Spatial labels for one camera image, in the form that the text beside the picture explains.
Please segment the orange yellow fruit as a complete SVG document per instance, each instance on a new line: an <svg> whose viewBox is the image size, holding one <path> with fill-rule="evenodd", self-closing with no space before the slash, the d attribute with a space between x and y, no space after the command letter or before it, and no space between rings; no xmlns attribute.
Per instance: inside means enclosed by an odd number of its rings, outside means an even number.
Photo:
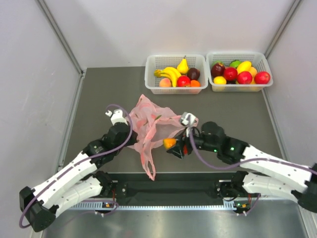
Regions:
<svg viewBox="0 0 317 238"><path fill-rule="evenodd" d="M175 138L166 138L163 140L163 146L165 147L166 150L169 150L173 146L175 146L177 143L177 139Z"/></svg>

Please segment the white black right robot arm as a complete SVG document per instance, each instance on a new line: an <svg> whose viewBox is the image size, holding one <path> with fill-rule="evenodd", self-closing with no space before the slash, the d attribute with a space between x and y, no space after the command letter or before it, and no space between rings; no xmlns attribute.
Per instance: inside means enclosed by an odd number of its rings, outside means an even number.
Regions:
<svg viewBox="0 0 317 238"><path fill-rule="evenodd" d="M227 136L209 121L201 129L186 127L183 133L163 140L167 153L180 159L199 150L216 153L225 169L243 168L229 182L216 182L217 196L227 201L238 197L276 196L317 211L317 167L297 165L267 154L251 144Z"/></svg>

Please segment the yellow mango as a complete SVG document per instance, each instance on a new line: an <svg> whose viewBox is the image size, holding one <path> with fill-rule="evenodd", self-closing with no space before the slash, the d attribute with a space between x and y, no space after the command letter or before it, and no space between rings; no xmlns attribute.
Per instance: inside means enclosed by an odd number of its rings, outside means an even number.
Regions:
<svg viewBox="0 0 317 238"><path fill-rule="evenodd" d="M250 61L244 61L236 68L237 73L240 74L241 72L249 71L251 66L252 66L252 63Z"/></svg>

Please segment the black mounting rail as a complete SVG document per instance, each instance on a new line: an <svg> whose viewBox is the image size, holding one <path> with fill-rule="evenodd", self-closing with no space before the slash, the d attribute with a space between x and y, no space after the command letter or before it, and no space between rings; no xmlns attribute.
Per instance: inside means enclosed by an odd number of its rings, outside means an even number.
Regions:
<svg viewBox="0 0 317 238"><path fill-rule="evenodd" d="M224 173L159 173L154 181L144 173L111 173L112 180L128 182L127 196L119 206L200 206L219 205L222 199L215 192L216 181L228 181L247 197L234 181L234 172Z"/></svg>

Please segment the aluminium frame post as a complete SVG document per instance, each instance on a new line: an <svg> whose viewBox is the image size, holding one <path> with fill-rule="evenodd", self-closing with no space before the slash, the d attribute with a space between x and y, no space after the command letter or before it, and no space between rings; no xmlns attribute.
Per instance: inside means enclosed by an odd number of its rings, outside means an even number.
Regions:
<svg viewBox="0 0 317 238"><path fill-rule="evenodd" d="M80 66L77 58L75 57L73 50L71 49L69 43L67 42L67 40L66 40L62 30L60 29L55 17L53 16L49 6L47 5L47 3L44 0L35 0L35 2L38 5L38 7L40 8L40 10L42 11L46 20L48 21L50 27L52 28L55 36L57 37L58 41L61 44L63 50L65 51L68 58L70 59L72 65L74 66L76 71L80 75L82 75L84 73L84 70Z"/></svg>
<svg viewBox="0 0 317 238"><path fill-rule="evenodd" d="M287 29L289 23L291 22L291 20L293 19L297 10L300 8L300 6L303 2L304 2L304 0L293 0L292 1L289 9L286 12L286 15L283 17L281 23L279 24L273 38L271 39L271 41L270 41L270 43L269 43L269 45L264 53L264 56L266 58L269 58L270 55L272 54L274 48L276 47L277 43L281 39L283 33Z"/></svg>

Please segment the aluminium frame post right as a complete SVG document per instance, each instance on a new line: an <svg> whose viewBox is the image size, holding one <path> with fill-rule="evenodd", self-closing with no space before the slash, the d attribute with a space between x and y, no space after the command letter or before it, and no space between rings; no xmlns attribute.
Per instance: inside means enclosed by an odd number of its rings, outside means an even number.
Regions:
<svg viewBox="0 0 317 238"><path fill-rule="evenodd" d="M283 33L287 29L289 23L291 22L291 20L293 19L297 10L300 8L300 6L303 2L304 2L304 0L293 0L292 1L289 9L286 12L286 15L283 17L281 23L279 24L273 38L271 39L271 41L270 41L270 43L269 43L269 45L264 53L264 56L266 58L269 58L270 55L272 54L274 48L276 47L277 43L281 39Z"/></svg>

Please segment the green lime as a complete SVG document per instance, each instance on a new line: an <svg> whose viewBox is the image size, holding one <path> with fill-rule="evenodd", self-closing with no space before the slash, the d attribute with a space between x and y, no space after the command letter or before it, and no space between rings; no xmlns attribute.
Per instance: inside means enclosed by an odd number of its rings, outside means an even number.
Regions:
<svg viewBox="0 0 317 238"><path fill-rule="evenodd" d="M230 67L237 68L242 62L240 60L234 60L230 63Z"/></svg>

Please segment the white right fruit basket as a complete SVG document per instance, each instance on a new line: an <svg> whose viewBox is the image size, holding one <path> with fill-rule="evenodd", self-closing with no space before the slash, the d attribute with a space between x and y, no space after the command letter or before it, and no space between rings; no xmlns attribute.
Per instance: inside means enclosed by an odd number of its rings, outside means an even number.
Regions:
<svg viewBox="0 0 317 238"><path fill-rule="evenodd" d="M259 92L273 85L267 59L262 53L209 52L206 64L214 92Z"/></svg>

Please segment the dark purple plum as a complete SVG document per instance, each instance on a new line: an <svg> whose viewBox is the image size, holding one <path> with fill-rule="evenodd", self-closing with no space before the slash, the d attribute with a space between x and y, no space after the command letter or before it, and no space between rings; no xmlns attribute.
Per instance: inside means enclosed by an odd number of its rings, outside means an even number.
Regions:
<svg viewBox="0 0 317 238"><path fill-rule="evenodd" d="M190 80L198 80L200 75L201 75L200 70L194 67L190 68L187 71L187 76L190 78Z"/></svg>

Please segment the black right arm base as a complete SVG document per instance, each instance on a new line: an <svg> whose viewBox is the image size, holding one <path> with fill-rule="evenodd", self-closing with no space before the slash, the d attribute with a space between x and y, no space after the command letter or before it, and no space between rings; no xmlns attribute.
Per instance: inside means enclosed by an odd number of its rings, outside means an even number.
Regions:
<svg viewBox="0 0 317 238"><path fill-rule="evenodd" d="M215 192L218 197L220 197L223 201L234 201L236 198L241 196L241 192L235 189L231 182L228 181L216 181Z"/></svg>

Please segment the orange tangerine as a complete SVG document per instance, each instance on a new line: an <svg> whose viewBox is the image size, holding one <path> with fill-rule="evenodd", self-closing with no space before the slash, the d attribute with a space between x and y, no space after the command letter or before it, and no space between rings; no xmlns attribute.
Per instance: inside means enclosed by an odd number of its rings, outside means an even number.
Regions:
<svg viewBox="0 0 317 238"><path fill-rule="evenodd" d="M190 84L191 87L200 87L201 84L199 81L197 80L191 80L191 84Z"/></svg>

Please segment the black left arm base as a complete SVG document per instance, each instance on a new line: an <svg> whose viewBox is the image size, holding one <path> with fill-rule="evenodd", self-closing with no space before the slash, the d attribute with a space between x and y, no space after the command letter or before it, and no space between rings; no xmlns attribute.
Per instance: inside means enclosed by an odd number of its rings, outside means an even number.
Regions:
<svg viewBox="0 0 317 238"><path fill-rule="evenodd" d="M112 214L118 208L121 199L127 196L128 182L112 180L108 173L98 171L93 176L98 185L98 192L92 197L102 202L102 210L96 210L101 214Z"/></svg>

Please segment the yellow pear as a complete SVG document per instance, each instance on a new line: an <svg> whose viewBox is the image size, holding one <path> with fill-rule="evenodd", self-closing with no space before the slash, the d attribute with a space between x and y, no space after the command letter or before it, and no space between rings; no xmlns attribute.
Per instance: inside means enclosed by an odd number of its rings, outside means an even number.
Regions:
<svg viewBox="0 0 317 238"><path fill-rule="evenodd" d="M179 63L179 65L176 68L181 74L187 74L189 67L188 67L188 63L187 63L187 59L186 56L184 56L184 58L181 60L181 62Z"/></svg>

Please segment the pale yellow fruit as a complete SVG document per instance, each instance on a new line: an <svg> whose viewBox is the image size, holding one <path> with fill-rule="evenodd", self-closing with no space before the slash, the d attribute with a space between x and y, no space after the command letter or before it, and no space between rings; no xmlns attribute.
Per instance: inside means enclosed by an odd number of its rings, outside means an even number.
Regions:
<svg viewBox="0 0 317 238"><path fill-rule="evenodd" d="M249 73L251 74L252 78L254 78L256 76L256 74L258 73L258 71L256 70L256 68L254 68L253 66L250 67L249 69Z"/></svg>

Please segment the aluminium frame post left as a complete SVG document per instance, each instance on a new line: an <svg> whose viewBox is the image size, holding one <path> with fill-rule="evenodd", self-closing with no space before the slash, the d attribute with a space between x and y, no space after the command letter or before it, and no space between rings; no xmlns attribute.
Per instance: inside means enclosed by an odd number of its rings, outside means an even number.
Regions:
<svg viewBox="0 0 317 238"><path fill-rule="evenodd" d="M35 2L38 5L38 7L40 8L40 10L42 11L46 20L48 21L50 27L52 28L55 36L57 37L58 41L61 44L63 50L65 51L68 58L70 59L72 65L74 66L76 71L80 75L82 75L84 73L84 70L80 66L77 58L75 57L73 50L71 49L69 43L67 42L67 40L66 40L62 30L60 29L55 17L53 16L49 6L47 5L47 3L44 0L35 0Z"/></svg>

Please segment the yellow banana bunch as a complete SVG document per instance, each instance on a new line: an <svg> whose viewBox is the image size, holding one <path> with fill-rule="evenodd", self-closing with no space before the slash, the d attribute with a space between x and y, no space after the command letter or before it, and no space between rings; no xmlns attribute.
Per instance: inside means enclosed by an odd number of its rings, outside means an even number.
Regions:
<svg viewBox="0 0 317 238"><path fill-rule="evenodd" d="M154 71L155 77L166 77L170 79L172 87L177 87L177 79L181 76L181 73L173 67L166 67L163 70L157 69Z"/></svg>

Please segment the white fruit basket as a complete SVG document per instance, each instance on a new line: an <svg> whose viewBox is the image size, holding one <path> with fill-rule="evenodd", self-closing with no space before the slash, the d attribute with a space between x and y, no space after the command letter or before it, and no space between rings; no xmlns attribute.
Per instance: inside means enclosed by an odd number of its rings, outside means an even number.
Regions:
<svg viewBox="0 0 317 238"><path fill-rule="evenodd" d="M188 66L200 72L198 79L190 82ZM151 55L145 67L145 87L153 94L198 94L208 86L209 68L205 57L195 54Z"/></svg>
<svg viewBox="0 0 317 238"><path fill-rule="evenodd" d="M206 64L214 92L259 92L273 85L267 59L262 53L209 52Z"/></svg>

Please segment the dark red apple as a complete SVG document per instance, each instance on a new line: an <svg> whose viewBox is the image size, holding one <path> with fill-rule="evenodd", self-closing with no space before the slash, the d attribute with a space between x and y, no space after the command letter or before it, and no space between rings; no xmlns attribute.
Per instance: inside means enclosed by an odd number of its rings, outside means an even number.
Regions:
<svg viewBox="0 0 317 238"><path fill-rule="evenodd" d="M211 76L212 77L223 76L224 71L225 71L224 64L220 62L215 63L211 68Z"/></svg>

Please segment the pink plastic bag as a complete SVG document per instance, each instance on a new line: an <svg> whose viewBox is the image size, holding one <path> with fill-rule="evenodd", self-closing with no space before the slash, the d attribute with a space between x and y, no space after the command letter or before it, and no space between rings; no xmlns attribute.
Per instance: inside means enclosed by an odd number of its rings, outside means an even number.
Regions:
<svg viewBox="0 0 317 238"><path fill-rule="evenodd" d="M137 142L129 146L140 154L141 165L147 176L154 181L156 169L152 150L163 145L165 138L172 138L185 129L180 123L181 115L171 108L160 107L145 95L141 95L129 113Z"/></svg>

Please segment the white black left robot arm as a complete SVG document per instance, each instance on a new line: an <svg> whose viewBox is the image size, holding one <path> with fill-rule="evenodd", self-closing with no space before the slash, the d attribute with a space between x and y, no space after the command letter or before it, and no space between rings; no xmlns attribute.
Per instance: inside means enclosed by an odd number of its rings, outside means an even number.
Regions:
<svg viewBox="0 0 317 238"><path fill-rule="evenodd" d="M137 136L133 124L116 122L102 138L90 142L55 175L35 187L21 189L20 227L41 232L72 206L91 197L112 195L112 179L99 169L124 147L134 145Z"/></svg>

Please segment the peach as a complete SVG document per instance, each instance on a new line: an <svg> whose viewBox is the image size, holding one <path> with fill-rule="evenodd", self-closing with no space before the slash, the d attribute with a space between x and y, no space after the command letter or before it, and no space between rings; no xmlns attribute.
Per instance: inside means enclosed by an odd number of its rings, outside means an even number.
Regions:
<svg viewBox="0 0 317 238"><path fill-rule="evenodd" d="M168 79L168 78L163 78L163 79L159 82L159 87L172 87L172 83L171 83L170 79Z"/></svg>

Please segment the white left fruit basket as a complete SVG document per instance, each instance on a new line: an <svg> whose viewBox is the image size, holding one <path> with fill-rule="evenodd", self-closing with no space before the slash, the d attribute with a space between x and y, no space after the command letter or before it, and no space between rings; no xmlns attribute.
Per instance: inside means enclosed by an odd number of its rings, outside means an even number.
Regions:
<svg viewBox="0 0 317 238"><path fill-rule="evenodd" d="M190 82L188 66L200 72L198 79ZM145 87L153 94L198 94L208 86L209 68L205 57L195 54L151 55L145 67Z"/></svg>

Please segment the yellow lemon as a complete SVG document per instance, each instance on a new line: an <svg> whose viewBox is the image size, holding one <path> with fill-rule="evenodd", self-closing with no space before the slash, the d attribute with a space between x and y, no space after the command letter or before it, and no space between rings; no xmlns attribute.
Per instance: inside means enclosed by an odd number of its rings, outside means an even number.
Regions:
<svg viewBox="0 0 317 238"><path fill-rule="evenodd" d="M213 79L214 84L217 85L226 85L227 80L223 76L217 76Z"/></svg>

